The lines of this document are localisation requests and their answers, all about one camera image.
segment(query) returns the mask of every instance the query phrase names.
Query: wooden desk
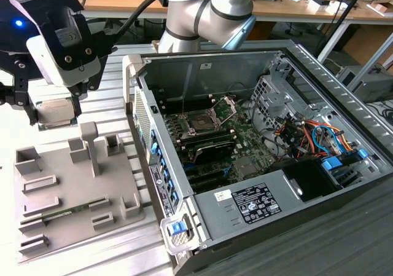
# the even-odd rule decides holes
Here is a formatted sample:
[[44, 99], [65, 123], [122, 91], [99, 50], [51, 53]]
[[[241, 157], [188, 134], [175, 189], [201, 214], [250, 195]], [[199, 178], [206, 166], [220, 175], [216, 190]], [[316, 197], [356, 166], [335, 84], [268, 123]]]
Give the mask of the wooden desk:
[[[143, 0], [87, 0], [83, 14], [89, 18], [128, 18], [141, 2]], [[384, 18], [378, 15], [367, 7], [367, 2], [359, 1], [358, 3], [359, 7], [349, 13], [318, 57], [320, 61], [325, 60], [350, 24], [393, 25], [393, 18]], [[166, 11], [167, 8], [162, 7], [158, 1], [155, 1], [140, 17], [166, 18]], [[309, 12], [307, 1], [304, 0], [299, 2], [291, 0], [254, 0], [253, 13], [258, 21], [270, 22], [330, 23], [333, 18], [333, 15], [324, 11], [316, 14]]]

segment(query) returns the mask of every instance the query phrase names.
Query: motherboard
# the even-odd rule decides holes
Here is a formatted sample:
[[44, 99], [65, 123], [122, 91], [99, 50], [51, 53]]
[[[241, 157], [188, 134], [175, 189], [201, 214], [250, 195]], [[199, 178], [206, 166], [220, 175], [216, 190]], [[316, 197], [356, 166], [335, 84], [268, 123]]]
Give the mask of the motherboard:
[[226, 96], [212, 108], [164, 115], [164, 122], [195, 192], [263, 174], [276, 161], [246, 110]]

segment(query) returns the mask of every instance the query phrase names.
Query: warning label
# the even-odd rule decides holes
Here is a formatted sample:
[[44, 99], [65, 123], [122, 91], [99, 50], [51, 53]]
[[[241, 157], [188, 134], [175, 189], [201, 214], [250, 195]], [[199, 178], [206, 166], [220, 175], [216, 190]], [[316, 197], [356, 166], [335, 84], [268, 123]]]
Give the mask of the warning label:
[[282, 212], [265, 183], [233, 192], [232, 197], [248, 224]]

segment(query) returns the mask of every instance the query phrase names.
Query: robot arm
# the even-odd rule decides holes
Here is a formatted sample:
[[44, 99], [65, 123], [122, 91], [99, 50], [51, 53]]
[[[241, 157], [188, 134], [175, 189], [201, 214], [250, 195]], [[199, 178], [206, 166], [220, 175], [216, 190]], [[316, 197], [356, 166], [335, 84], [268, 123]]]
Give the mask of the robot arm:
[[40, 114], [28, 81], [44, 77], [67, 87], [74, 116], [81, 114], [79, 97], [99, 88], [113, 37], [91, 34], [78, 0], [0, 0], [0, 6], [0, 68], [14, 76], [13, 86], [0, 84], [0, 104], [23, 108], [34, 125]]
[[[0, 0], [0, 69], [14, 76], [13, 86], [0, 83], [0, 105], [24, 109], [31, 125], [45, 119], [53, 127], [64, 123], [59, 115], [80, 115], [79, 97], [99, 88], [114, 44], [154, 1], [145, 0], [118, 33], [105, 35], [90, 32], [78, 0]], [[170, 0], [158, 51], [197, 51], [200, 36], [235, 49], [255, 23], [251, 12], [251, 0]], [[37, 111], [28, 95], [28, 81], [42, 77], [67, 87], [72, 95], [64, 104], [49, 106], [66, 107], [52, 109], [53, 122], [42, 116], [43, 110]]]
[[251, 0], [169, 0], [158, 52], [196, 52], [200, 37], [237, 49], [254, 26], [252, 8]]

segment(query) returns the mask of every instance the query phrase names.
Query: circuit board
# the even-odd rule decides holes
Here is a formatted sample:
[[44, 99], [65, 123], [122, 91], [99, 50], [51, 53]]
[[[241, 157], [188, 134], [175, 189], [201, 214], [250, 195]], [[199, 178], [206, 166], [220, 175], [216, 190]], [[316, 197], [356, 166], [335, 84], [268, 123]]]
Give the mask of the circuit board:
[[[193, 189], [209, 182], [209, 177], [213, 179], [214, 177], [223, 176], [224, 179], [221, 179], [221, 183], [217, 184], [217, 187], [221, 187], [259, 176], [276, 161], [276, 158], [271, 155], [266, 145], [262, 142], [260, 133], [254, 129], [244, 110], [235, 102], [232, 103], [236, 109], [236, 114], [233, 114], [233, 109], [231, 110], [224, 101], [220, 101], [215, 105], [213, 114], [215, 113], [214, 116], [217, 121], [222, 123], [220, 127], [216, 128], [212, 127], [206, 120], [206, 116], [212, 114], [211, 109], [164, 116], [169, 135]], [[182, 154], [184, 148], [179, 146], [179, 138], [192, 138], [192, 134], [195, 133], [195, 130], [192, 130], [190, 133], [187, 119], [189, 123], [194, 119], [200, 120], [197, 128], [201, 129], [202, 136], [204, 133], [213, 131], [231, 131], [231, 141], [235, 142], [235, 144], [230, 155], [221, 158], [219, 156], [211, 156], [211, 162], [195, 164], [189, 156]]]

